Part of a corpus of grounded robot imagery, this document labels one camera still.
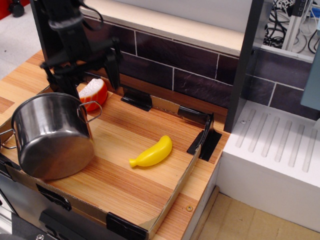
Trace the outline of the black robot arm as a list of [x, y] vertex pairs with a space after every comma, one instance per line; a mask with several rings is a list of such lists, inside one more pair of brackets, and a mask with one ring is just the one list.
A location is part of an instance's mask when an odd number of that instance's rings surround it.
[[119, 61], [122, 53], [119, 39], [112, 37], [100, 42], [90, 41], [85, 28], [90, 26], [80, 11], [87, 5], [82, 0], [41, 0], [40, 9], [48, 16], [48, 27], [57, 33], [62, 49], [47, 58], [41, 68], [47, 80], [61, 92], [78, 98], [77, 86], [87, 71], [104, 69], [114, 90], [120, 87]]

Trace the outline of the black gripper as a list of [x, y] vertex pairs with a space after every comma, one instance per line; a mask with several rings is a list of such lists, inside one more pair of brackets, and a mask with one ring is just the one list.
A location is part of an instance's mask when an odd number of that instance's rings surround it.
[[116, 37], [92, 42], [87, 39], [80, 23], [68, 26], [49, 27], [58, 34], [62, 49], [48, 57], [41, 64], [46, 71], [48, 82], [61, 93], [80, 99], [77, 86], [80, 81], [77, 77], [89, 70], [105, 69], [109, 82], [114, 90], [120, 87], [119, 63], [123, 56]]

